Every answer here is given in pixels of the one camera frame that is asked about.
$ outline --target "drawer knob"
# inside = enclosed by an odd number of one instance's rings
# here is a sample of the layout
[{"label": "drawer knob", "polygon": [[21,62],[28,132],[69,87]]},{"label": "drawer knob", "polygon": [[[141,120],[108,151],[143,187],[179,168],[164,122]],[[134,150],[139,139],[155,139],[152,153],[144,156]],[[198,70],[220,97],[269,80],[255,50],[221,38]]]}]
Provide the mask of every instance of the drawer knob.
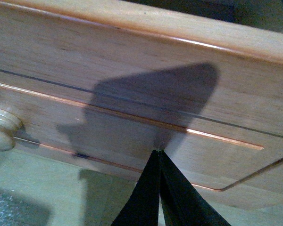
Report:
[{"label": "drawer knob", "polygon": [[13,132],[21,126],[22,122],[16,116],[0,109],[0,152],[14,148]]}]

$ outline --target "wooden drawer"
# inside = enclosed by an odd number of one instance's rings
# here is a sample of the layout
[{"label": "wooden drawer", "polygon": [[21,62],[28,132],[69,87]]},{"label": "wooden drawer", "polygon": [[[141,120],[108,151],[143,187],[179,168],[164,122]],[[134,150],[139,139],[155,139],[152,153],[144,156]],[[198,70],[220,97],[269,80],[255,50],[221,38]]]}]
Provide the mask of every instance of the wooden drawer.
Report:
[{"label": "wooden drawer", "polygon": [[0,70],[142,117],[189,126],[197,116],[283,136],[283,64],[230,51],[0,8]]},{"label": "wooden drawer", "polygon": [[109,1],[92,16],[0,3],[0,108],[25,125],[17,147],[129,179],[162,147],[208,199],[283,202],[282,170],[263,179],[283,160],[283,35],[111,2],[134,16]]},{"label": "wooden drawer", "polygon": [[[34,86],[56,92],[65,89],[36,81]],[[214,189],[230,186],[283,158],[283,138],[213,122],[212,131],[228,131],[249,142],[209,133],[178,132],[181,127],[175,125],[2,83],[0,108],[23,121],[25,130],[17,133],[19,138],[136,172],[142,171],[156,142],[165,142],[166,152],[191,182]]]}]

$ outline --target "wooden surface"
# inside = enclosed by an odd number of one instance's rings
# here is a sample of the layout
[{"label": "wooden surface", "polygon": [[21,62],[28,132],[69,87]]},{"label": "wooden surface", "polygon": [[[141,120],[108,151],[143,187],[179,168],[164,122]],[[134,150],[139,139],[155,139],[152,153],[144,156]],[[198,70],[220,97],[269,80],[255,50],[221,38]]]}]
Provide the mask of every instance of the wooden surface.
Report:
[{"label": "wooden surface", "polygon": [[[0,79],[4,77],[10,78],[10,75],[0,73]],[[35,82],[35,85],[42,90],[58,91],[52,84]],[[249,144],[264,144],[263,149],[256,150],[121,119],[97,112],[89,104],[5,84],[0,86],[0,108],[22,119],[25,130],[17,133],[19,138],[108,161],[133,172],[142,171],[157,140],[168,142],[166,152],[185,176],[193,183],[215,189],[224,188],[283,158],[283,138],[195,121],[194,125],[199,128],[205,123],[207,128],[214,128],[213,132],[227,133],[229,138],[235,134]],[[172,139],[166,140],[162,135]],[[124,177],[117,171],[112,173]],[[266,181],[254,186],[268,190]],[[278,192],[283,193],[283,188],[279,187]]]},{"label": "wooden surface", "polygon": [[283,65],[212,48],[0,8],[0,69],[143,117],[175,110],[184,126],[198,115],[283,136]]},{"label": "wooden surface", "polygon": [[[282,34],[121,1],[17,3],[90,20],[0,4],[0,108],[24,122],[19,138],[131,179],[161,146],[191,182],[213,188],[283,158]],[[240,207],[283,202],[283,175],[267,186],[281,172],[242,189],[271,202]],[[208,197],[234,205],[240,186]]]},{"label": "wooden surface", "polygon": [[1,0],[283,64],[283,34],[119,0]]}]

